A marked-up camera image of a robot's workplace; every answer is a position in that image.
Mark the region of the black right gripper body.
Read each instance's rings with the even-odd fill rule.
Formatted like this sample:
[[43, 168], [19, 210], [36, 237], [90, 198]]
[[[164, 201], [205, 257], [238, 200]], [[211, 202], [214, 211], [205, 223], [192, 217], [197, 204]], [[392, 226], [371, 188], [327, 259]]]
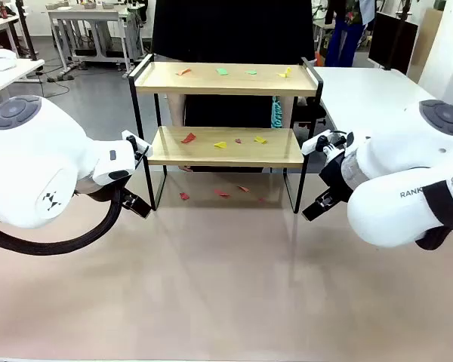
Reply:
[[344, 152], [336, 155], [322, 169], [319, 176], [328, 189], [321, 198], [328, 203], [348, 202], [353, 190], [347, 185], [341, 172], [341, 165], [345, 159]]

